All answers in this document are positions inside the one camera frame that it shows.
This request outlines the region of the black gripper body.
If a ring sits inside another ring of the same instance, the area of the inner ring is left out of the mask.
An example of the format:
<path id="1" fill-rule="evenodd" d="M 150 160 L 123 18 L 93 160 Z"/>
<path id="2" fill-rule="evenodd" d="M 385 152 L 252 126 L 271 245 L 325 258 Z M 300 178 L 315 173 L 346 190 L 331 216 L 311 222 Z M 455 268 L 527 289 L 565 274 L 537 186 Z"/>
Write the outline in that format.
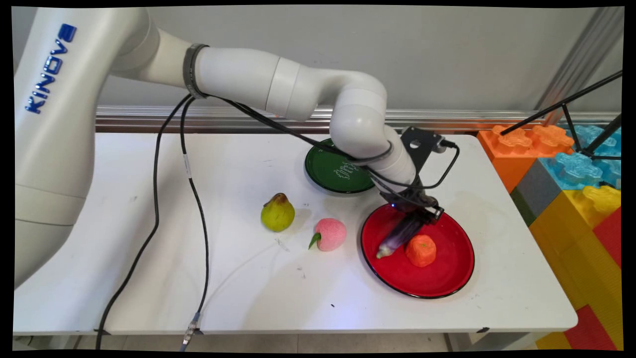
<path id="1" fill-rule="evenodd" d="M 401 192 L 389 192 L 389 204 L 397 211 L 409 213 L 428 210 L 432 213 L 439 211 L 439 203 L 422 189 L 407 188 Z"/>

